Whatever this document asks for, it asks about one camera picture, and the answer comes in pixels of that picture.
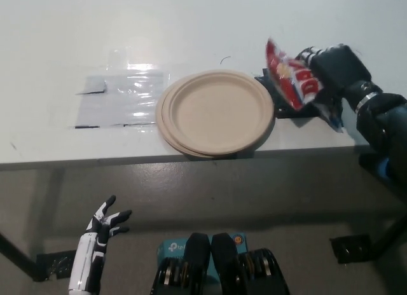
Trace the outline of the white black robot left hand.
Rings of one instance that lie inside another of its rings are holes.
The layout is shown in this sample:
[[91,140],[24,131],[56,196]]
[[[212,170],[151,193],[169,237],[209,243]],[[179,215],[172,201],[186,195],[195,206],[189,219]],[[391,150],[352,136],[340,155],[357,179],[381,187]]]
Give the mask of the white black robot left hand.
[[120,224],[132,215],[131,210],[107,215],[108,208],[115,201],[116,196],[113,195],[97,209],[79,239],[69,281],[69,295],[100,293],[108,241],[129,231],[128,227]]

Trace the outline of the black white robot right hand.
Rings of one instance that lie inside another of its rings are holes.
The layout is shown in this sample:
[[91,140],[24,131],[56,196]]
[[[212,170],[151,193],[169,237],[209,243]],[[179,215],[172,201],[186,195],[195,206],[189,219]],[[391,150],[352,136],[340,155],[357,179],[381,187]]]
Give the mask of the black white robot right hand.
[[346,99],[349,104],[355,106],[366,95],[361,85],[371,82],[371,74],[349,46],[308,47],[296,58],[305,63],[328,92]]

